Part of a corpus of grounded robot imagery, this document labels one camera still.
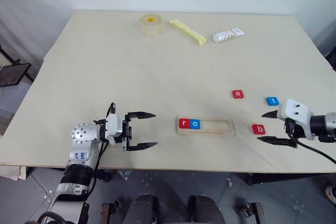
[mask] black cable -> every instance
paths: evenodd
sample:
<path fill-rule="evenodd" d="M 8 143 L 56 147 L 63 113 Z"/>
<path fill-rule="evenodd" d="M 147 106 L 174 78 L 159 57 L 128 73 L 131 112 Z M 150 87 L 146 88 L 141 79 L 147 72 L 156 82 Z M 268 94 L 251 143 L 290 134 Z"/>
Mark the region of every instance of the black cable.
<path fill-rule="evenodd" d="M 313 152 L 316 152 L 316 153 L 322 155 L 323 157 L 329 159 L 329 160 L 330 160 L 331 162 L 333 162 L 334 164 L 336 164 L 336 160 L 334 160 L 332 157 L 328 156 L 326 153 L 321 152 L 321 151 L 319 151 L 319 150 L 317 150 L 317 149 L 315 149 L 315 148 L 313 148 L 313 147 L 310 147 L 310 146 L 308 146 L 308 145 L 302 144 L 302 143 L 299 142 L 295 137 L 293 137 L 291 134 L 288 134 L 288 136 L 290 137 L 290 139 L 291 139 L 292 141 L 294 141 L 294 142 L 297 143 L 298 145 L 301 145 L 301 146 L 304 147 L 304 148 L 307 148 L 307 149 L 309 149 L 309 150 L 311 150 L 311 151 L 313 151 Z"/>
<path fill-rule="evenodd" d="M 96 186 L 96 182 L 97 182 L 97 172 L 98 172 L 98 166 L 99 166 L 99 162 L 100 162 L 100 158 L 102 157 L 102 155 L 104 154 L 107 146 L 109 145 L 109 142 L 106 142 L 105 143 L 105 146 L 104 146 L 104 143 L 101 144 L 101 147 L 100 147 L 100 150 L 99 150 L 99 154 L 98 154 L 98 159 L 97 159 L 97 164 L 96 164 L 96 167 L 94 168 L 94 174 L 93 174 L 93 177 L 94 177 L 94 181 L 93 181 L 93 184 L 92 184 L 92 187 L 88 193 L 88 196 L 89 197 L 92 192 L 93 192 L 93 189 L 95 188 Z"/>
<path fill-rule="evenodd" d="M 56 221 L 56 223 L 58 224 L 66 224 L 66 221 L 65 219 L 63 219 L 60 215 L 58 215 L 57 213 L 55 212 L 44 212 L 40 218 L 38 218 L 37 222 L 38 223 L 42 223 L 42 221 L 44 220 L 44 218 L 46 217 L 50 217 L 52 219 L 54 219 Z"/>
<path fill-rule="evenodd" d="M 115 107 L 116 107 L 116 104 L 112 102 L 107 110 L 106 117 L 108 117 L 110 113 L 115 114 Z"/>

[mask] white table surface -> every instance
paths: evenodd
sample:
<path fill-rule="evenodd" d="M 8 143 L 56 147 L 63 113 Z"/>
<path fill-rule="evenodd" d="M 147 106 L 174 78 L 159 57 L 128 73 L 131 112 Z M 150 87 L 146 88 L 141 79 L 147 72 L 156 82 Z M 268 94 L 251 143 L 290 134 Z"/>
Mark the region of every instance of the white table surface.
<path fill-rule="evenodd" d="M 164 33 L 145 36 L 140 32 L 144 14 L 74 12 L 45 61 L 332 69 L 294 16 L 158 13 Z M 167 23 L 173 18 L 207 37 L 208 42 L 198 46 Z M 214 33 L 232 27 L 246 35 L 222 43 L 212 41 Z"/>
<path fill-rule="evenodd" d="M 109 15 L 122 18 L 115 24 L 116 30 L 97 25 L 102 22 L 101 16 Z M 194 16 L 199 16 L 181 15 L 190 17 L 188 20 L 196 20 Z M 261 118 L 265 112 L 276 109 L 267 105 L 267 96 L 277 96 L 280 102 L 287 98 L 298 100 L 309 106 L 315 114 L 336 110 L 335 72 L 326 64 L 294 18 L 237 15 L 240 24 L 250 25 L 242 27 L 230 23 L 228 26 L 245 29 L 248 31 L 246 36 L 220 44 L 209 42 L 199 47 L 169 27 L 165 33 L 154 37 L 134 35 L 137 30 L 129 29 L 128 26 L 124 30 L 120 28 L 124 17 L 129 19 L 131 16 L 136 22 L 135 18 L 141 17 L 141 14 L 74 14 L 46 56 L 38 77 L 0 142 L 1 163 L 64 167 L 71 149 L 72 127 L 80 122 L 103 119 L 109 104 L 115 102 L 117 113 L 122 116 L 131 111 L 156 114 L 155 118 L 132 120 L 132 142 L 135 145 L 157 141 L 158 145 L 138 152 L 123 152 L 120 145 L 110 146 L 100 162 L 102 168 L 265 173 L 336 171 L 330 161 L 316 153 L 301 147 L 293 149 L 266 144 L 257 140 L 252 132 L 252 124 L 264 124 L 267 135 L 286 137 L 282 121 Z M 179 17 L 188 24 L 186 18 L 184 20 L 177 14 L 173 17 Z M 209 17 L 222 20 L 221 15 Z M 235 15 L 223 15 L 224 19 L 227 17 L 231 18 L 229 20 L 236 19 Z M 269 22 L 268 28 L 281 22 L 291 23 L 287 32 L 295 34 L 292 37 L 295 42 L 288 40 L 290 46 L 280 46 L 264 37 L 263 41 L 267 45 L 263 48 L 256 42 L 251 44 L 250 39 L 255 38 L 254 32 L 260 33 L 257 26 L 252 29 L 255 19 L 259 20 L 262 29 L 266 29 L 265 24 L 260 24 L 263 20 Z M 80 23 L 94 31 L 95 36 L 84 32 Z M 107 44 L 113 36 L 118 38 L 116 40 L 119 43 L 114 44 L 112 40 L 114 42 Z M 137 37 L 145 46 L 136 41 Z M 160 47 L 165 43 L 170 43 L 170 46 L 162 50 Z M 272 43 L 273 50 L 270 50 L 269 44 Z M 304 48 L 298 48 L 296 44 L 304 45 Z M 93 55 L 94 48 L 100 53 Z M 305 56 L 285 54 L 280 60 L 279 50 L 287 50 L 287 53 L 301 50 Z M 227 53 L 221 55 L 218 53 L 220 51 L 230 51 L 235 56 Z M 250 54 L 240 55 L 239 52 L 243 51 L 250 51 Z M 232 98 L 231 91 L 235 89 L 243 90 L 244 99 Z M 176 132 L 176 119 L 179 116 L 232 119 L 236 136 L 179 135 Z M 336 145 L 302 141 L 336 157 Z"/>

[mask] yellow sponge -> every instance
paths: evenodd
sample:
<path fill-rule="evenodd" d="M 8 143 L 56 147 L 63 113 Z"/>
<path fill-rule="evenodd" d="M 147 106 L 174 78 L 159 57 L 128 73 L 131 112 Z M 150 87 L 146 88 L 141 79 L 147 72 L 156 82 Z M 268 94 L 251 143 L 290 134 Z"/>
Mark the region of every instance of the yellow sponge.
<path fill-rule="evenodd" d="M 194 38 L 198 42 L 198 44 L 200 46 L 202 46 L 203 44 L 206 43 L 206 38 L 203 35 L 195 32 L 190 27 L 187 27 L 184 23 L 182 23 L 177 18 L 169 20 L 169 23 L 173 24 L 174 26 L 176 26 L 177 28 L 181 29 L 182 31 L 184 31 L 185 33 L 187 33 L 189 36 L 191 36 L 192 38 Z"/>

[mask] blue letter block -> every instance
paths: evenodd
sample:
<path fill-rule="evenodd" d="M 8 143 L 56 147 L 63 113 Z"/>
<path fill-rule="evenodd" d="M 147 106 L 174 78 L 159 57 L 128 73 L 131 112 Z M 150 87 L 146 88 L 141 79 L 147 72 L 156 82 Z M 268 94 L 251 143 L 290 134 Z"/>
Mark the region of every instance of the blue letter block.
<path fill-rule="evenodd" d="M 266 101 L 267 101 L 269 106 L 278 106 L 279 105 L 279 101 L 276 97 L 268 97 L 268 98 L 266 98 Z"/>
<path fill-rule="evenodd" d="M 201 128 L 201 122 L 199 119 L 190 119 L 190 128 L 199 130 Z"/>

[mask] tape roll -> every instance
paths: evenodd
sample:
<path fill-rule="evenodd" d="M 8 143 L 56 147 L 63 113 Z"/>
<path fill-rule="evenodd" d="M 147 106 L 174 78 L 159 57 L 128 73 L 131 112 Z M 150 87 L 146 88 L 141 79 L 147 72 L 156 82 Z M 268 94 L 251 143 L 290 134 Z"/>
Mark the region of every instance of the tape roll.
<path fill-rule="evenodd" d="M 162 32 L 162 18 L 159 15 L 148 13 L 140 19 L 141 31 L 146 35 L 157 35 Z"/>

